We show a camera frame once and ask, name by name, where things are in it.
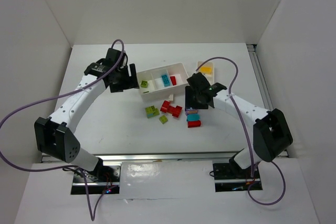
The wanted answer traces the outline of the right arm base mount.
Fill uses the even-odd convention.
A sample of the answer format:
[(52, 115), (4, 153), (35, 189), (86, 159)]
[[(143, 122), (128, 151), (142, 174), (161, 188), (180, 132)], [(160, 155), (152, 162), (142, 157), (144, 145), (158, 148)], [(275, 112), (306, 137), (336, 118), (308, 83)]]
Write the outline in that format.
[(250, 176), (250, 170), (241, 170), (234, 172), (229, 163), (213, 163), (213, 168), (209, 172), (210, 177), (214, 179), (215, 191), (247, 191), (262, 190), (259, 170), (254, 172), (254, 176)]

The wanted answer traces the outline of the small red lego brick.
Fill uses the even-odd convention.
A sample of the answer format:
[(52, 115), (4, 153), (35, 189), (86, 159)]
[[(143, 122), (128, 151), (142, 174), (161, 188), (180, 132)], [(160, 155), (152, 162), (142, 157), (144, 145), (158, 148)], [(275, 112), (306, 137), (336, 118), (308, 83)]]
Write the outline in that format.
[(173, 86), (177, 85), (175, 76), (170, 76), (170, 80), (171, 80), (171, 83), (172, 83)]

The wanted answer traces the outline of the wide white divided tray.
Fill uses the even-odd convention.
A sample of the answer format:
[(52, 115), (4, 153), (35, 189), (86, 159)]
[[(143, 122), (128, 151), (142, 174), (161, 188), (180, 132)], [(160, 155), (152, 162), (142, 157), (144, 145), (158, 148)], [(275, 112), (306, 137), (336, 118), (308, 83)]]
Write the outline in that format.
[(184, 94), (189, 77), (182, 63), (140, 71), (136, 75), (143, 101), (165, 100), (169, 95)]

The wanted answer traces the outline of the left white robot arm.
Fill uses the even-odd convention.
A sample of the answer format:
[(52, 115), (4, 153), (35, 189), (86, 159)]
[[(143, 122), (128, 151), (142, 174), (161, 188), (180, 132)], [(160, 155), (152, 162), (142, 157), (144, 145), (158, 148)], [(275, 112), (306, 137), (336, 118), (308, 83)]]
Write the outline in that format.
[(135, 64), (128, 63), (125, 52), (109, 48), (105, 58), (86, 68), (75, 93), (60, 108), (48, 118), (36, 120), (34, 129), (38, 150), (82, 168), (97, 180), (115, 180), (115, 170), (83, 149), (75, 137), (75, 131), (84, 114), (106, 89), (115, 93), (137, 88)]

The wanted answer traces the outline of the teal long lego brick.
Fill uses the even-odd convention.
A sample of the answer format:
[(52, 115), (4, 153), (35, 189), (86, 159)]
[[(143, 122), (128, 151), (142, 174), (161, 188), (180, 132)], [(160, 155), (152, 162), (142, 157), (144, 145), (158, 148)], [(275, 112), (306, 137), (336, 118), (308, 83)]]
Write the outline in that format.
[(163, 82), (165, 87), (169, 87), (171, 85), (170, 78), (169, 78), (168, 75), (163, 74), (163, 75), (161, 75), (161, 78), (162, 78), (162, 82)]

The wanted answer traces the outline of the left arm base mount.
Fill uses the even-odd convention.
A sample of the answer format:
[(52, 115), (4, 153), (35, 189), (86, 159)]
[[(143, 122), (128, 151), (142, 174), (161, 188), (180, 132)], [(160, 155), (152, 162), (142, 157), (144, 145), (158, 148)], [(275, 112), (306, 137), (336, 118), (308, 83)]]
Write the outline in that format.
[[(92, 176), (88, 171), (83, 173), (87, 180), (88, 193), (90, 195), (99, 195), (105, 191), (105, 194), (116, 195), (120, 193), (120, 175), (121, 165), (112, 164), (99, 177)], [(79, 169), (63, 168), (64, 172), (72, 175), (71, 195), (85, 195), (85, 179)]]

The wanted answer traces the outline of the red lego cluster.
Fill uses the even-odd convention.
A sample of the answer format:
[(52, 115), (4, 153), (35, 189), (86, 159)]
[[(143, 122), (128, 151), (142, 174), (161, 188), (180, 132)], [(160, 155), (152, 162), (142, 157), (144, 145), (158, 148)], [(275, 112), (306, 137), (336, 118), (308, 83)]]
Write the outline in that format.
[(163, 113), (169, 113), (175, 118), (179, 118), (182, 112), (181, 106), (172, 106), (170, 101), (163, 101), (160, 111)]

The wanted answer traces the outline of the yellow lego brick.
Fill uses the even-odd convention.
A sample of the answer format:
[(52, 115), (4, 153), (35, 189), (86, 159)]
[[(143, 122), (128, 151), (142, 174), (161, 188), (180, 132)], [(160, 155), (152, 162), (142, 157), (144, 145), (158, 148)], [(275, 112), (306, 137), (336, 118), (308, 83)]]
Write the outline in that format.
[(213, 69), (212, 69), (212, 67), (201, 67), (201, 68), (199, 69), (199, 71), (200, 71), (201, 73), (203, 73), (203, 74), (211, 75), (212, 72), (213, 72)]

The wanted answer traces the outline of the narrow white divided tray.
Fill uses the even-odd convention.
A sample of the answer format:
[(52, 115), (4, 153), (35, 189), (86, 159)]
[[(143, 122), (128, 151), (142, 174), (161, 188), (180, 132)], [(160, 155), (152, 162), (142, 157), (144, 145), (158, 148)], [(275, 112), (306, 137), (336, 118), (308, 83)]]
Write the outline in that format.
[(197, 62), (196, 72), (201, 72), (206, 77), (206, 79), (209, 81), (210, 85), (213, 85), (215, 83), (214, 64), (212, 62), (207, 62), (204, 65), (202, 65), (203, 63), (204, 63), (203, 61)]

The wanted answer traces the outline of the teal rounded lego brick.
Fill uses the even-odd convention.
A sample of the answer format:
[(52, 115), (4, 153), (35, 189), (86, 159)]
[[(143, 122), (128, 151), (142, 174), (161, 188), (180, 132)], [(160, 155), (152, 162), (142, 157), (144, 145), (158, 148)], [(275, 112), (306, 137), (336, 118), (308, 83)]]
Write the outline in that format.
[(197, 113), (188, 114), (186, 120), (188, 122), (199, 121), (200, 120), (200, 116)]

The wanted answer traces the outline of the red rounded lego brick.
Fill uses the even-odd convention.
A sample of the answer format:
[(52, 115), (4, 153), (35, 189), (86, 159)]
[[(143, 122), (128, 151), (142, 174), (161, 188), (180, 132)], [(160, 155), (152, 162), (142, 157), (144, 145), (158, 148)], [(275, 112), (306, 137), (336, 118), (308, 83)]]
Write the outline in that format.
[(187, 127), (188, 128), (200, 127), (201, 125), (202, 125), (202, 122), (200, 120), (197, 120), (197, 121), (188, 121), (187, 122)]

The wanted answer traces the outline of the aluminium rail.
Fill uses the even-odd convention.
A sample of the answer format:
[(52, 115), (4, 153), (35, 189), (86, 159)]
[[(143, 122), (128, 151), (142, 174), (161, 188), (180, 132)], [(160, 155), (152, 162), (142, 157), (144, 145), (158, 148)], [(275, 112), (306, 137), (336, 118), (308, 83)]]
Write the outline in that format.
[(103, 161), (136, 162), (136, 161), (191, 161), (230, 159), (236, 152), (190, 152), (190, 153), (150, 153), (150, 154), (103, 154), (97, 155)]

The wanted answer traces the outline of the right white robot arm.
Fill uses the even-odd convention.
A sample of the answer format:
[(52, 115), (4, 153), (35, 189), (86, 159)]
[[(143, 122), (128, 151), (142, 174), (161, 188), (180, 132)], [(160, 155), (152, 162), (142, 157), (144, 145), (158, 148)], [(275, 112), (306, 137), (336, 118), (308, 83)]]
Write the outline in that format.
[(293, 138), (282, 111), (258, 107), (232, 93), (232, 84), (226, 87), (220, 83), (210, 84), (198, 72), (187, 79), (192, 101), (197, 108), (212, 107), (226, 112), (239, 120), (247, 138), (247, 147), (229, 160), (234, 173), (254, 170), (260, 162), (272, 162), (293, 143)]

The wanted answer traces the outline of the purple flower lego piece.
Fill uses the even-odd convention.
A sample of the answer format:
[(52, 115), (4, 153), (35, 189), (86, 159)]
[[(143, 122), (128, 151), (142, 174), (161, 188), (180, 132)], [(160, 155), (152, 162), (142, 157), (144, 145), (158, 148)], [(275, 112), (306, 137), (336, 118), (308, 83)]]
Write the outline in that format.
[(198, 109), (194, 109), (194, 108), (186, 108), (185, 109), (185, 115), (197, 114), (197, 113), (198, 113)]

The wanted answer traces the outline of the small green square lego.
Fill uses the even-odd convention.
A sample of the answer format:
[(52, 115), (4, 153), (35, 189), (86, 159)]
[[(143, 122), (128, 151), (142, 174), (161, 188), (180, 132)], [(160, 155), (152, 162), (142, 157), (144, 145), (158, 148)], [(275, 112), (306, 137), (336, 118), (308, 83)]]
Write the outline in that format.
[(159, 117), (159, 120), (162, 124), (165, 124), (168, 121), (168, 119), (165, 115), (162, 115), (161, 117)]

